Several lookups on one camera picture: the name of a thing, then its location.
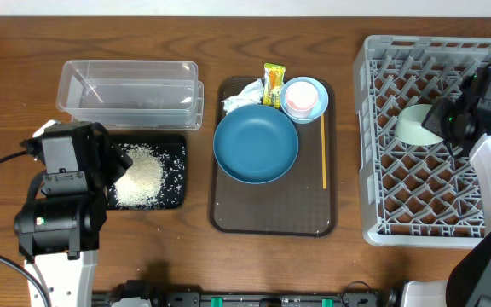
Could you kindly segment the mint green bowl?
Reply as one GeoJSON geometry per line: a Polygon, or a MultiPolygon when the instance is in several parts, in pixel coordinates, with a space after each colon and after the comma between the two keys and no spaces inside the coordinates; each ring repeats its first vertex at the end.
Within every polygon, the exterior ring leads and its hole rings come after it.
{"type": "Polygon", "coordinates": [[[412,146],[430,146],[442,139],[421,126],[431,105],[417,104],[403,109],[397,118],[395,136],[400,142],[412,146]]]}

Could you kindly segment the dark blue plate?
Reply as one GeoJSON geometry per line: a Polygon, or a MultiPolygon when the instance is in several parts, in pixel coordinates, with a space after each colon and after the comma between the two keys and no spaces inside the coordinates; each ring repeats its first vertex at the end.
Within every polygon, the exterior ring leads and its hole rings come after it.
{"type": "Polygon", "coordinates": [[[240,107],[224,116],[213,138],[221,169],[248,184],[273,182],[295,163],[299,138],[293,122],[281,111],[263,105],[240,107]]]}

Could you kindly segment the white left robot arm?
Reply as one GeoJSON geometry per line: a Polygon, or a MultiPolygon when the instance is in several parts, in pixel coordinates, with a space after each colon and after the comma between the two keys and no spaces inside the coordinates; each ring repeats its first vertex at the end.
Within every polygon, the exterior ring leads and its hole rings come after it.
{"type": "Polygon", "coordinates": [[[45,166],[14,218],[31,303],[89,306],[107,191],[132,160],[100,123],[53,123],[20,145],[45,166]]]}

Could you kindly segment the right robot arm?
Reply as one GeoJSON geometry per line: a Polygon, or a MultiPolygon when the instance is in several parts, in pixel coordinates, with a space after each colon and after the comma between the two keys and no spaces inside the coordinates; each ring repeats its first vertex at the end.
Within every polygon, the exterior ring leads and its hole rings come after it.
{"type": "Polygon", "coordinates": [[[390,296],[390,306],[491,306],[491,68],[478,69],[460,90],[456,101],[405,108],[395,135],[414,146],[460,147],[477,175],[486,234],[446,280],[409,281],[390,296]]]}

